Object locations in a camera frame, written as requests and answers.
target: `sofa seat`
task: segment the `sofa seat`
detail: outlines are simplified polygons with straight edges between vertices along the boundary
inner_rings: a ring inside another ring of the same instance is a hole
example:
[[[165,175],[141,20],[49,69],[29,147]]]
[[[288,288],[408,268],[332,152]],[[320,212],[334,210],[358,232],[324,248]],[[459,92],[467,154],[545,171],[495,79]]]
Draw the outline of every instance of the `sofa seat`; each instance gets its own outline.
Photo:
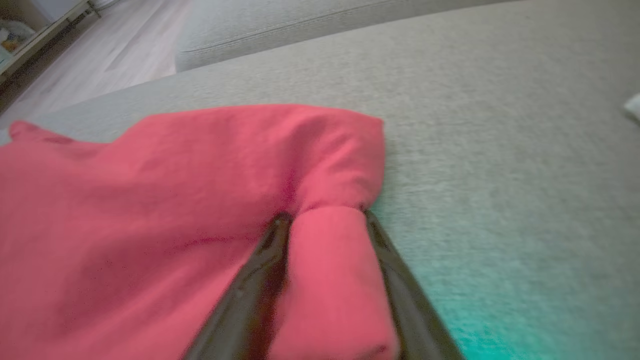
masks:
[[[108,142],[213,106],[374,115],[387,164],[373,211],[468,359],[637,359],[640,126],[622,105],[640,90],[639,14],[636,0],[528,0],[413,17],[30,120]]]

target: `pink fabric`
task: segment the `pink fabric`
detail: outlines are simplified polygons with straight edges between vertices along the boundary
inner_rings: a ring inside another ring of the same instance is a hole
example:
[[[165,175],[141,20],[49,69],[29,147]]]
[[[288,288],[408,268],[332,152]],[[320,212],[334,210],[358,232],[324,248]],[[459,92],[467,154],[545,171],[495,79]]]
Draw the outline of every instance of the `pink fabric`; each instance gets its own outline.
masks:
[[[113,143],[26,122],[0,147],[0,358],[180,359],[280,211],[272,359],[392,359],[361,210],[380,120],[298,105],[154,115]]]

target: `gray upholstery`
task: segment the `gray upholstery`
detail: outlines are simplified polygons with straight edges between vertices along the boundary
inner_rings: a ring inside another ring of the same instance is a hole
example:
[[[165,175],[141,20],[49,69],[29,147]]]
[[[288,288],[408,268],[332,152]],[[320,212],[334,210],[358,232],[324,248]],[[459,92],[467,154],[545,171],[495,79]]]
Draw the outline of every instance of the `gray upholstery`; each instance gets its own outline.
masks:
[[[415,17],[34,121],[110,141],[145,115],[209,106],[381,117],[374,211],[469,359],[637,359],[640,126],[621,105],[640,89],[639,13],[532,0]]]
[[[505,0],[198,0],[176,69],[203,65],[381,22]]]

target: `white object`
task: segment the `white object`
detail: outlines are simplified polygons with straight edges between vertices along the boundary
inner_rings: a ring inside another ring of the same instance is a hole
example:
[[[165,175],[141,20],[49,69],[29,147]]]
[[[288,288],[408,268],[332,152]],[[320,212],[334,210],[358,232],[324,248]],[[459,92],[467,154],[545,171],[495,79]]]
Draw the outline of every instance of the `white object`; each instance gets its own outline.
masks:
[[[0,28],[0,42],[5,41],[6,38],[8,37],[9,37],[9,30],[5,28]]]
[[[11,53],[4,49],[4,47],[0,46],[0,70],[6,65],[6,62],[11,60]]]
[[[33,29],[27,26],[27,24],[19,21],[2,21],[2,27],[6,28],[11,33],[25,39],[31,38],[36,33],[35,31],[33,31]]]
[[[640,120],[640,94],[632,97],[631,100],[625,104],[625,109],[629,111],[633,116]]]

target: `red cloth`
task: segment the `red cloth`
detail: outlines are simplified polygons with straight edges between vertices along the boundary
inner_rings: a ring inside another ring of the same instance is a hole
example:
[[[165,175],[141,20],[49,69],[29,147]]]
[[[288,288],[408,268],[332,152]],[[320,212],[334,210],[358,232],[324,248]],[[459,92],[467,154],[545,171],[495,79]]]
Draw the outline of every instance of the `red cloth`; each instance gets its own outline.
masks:
[[[382,184],[380,120],[269,105],[154,115],[109,144],[10,134],[1,359],[180,359],[280,211],[295,221],[270,358],[397,354],[361,212]]]

